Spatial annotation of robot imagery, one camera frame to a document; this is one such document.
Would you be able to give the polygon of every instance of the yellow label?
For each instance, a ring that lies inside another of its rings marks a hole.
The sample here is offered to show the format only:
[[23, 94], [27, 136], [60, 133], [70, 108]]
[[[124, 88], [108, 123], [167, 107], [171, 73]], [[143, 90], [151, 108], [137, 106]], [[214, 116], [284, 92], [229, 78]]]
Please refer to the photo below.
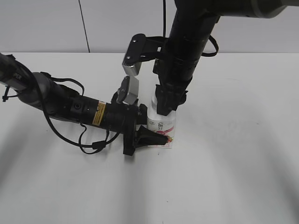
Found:
[[97, 112], [95, 113], [93, 118], [93, 125], [100, 126], [104, 116], [105, 108], [106, 103], [99, 101]]

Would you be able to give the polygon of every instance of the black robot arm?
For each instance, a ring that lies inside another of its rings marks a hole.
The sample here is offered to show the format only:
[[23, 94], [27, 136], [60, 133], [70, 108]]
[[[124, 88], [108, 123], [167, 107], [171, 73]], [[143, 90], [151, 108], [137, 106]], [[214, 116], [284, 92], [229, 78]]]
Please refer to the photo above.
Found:
[[[49, 118], [103, 128], [116, 132], [116, 137], [118, 134], [123, 134], [123, 153], [126, 155], [133, 155], [139, 147], [166, 144], [168, 140], [166, 136], [151, 132], [143, 126], [136, 130], [137, 125], [147, 123], [147, 107], [137, 106], [138, 100], [131, 105], [117, 102], [119, 92], [123, 92], [121, 90], [125, 86], [114, 94], [111, 103], [104, 103], [80, 95], [77, 91], [57, 84], [54, 80], [70, 81], [71, 79], [52, 78], [45, 72], [31, 73], [12, 55], [0, 54], [0, 83], [4, 84], [7, 90], [14, 89], [17, 92], [15, 96], [20, 101], [42, 110], [52, 130], [68, 143], [99, 152], [111, 141], [99, 141], [92, 145], [72, 142], [57, 132]], [[3, 96], [4, 101], [9, 98], [7, 92]]]
[[130, 76], [141, 62], [156, 60], [157, 112], [167, 116], [186, 101], [187, 86], [221, 16], [272, 18], [299, 0], [175, 0], [177, 12], [169, 38], [135, 35], [123, 61]]

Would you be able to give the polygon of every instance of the white tabletop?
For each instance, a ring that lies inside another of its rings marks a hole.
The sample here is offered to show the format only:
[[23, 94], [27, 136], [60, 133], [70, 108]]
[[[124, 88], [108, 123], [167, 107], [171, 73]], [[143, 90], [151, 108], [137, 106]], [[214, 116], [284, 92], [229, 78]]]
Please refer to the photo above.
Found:
[[[77, 79], [85, 95], [106, 102], [124, 77], [123, 54], [14, 55], [32, 71]], [[139, 75], [145, 104], [157, 81], [152, 67], [144, 63]], [[122, 155], [121, 137], [82, 154], [37, 109], [0, 103], [0, 223], [299, 223], [299, 54], [202, 58], [188, 90], [174, 148], [134, 157]], [[54, 124], [74, 141], [82, 131]], [[84, 142], [104, 135], [90, 127]]]

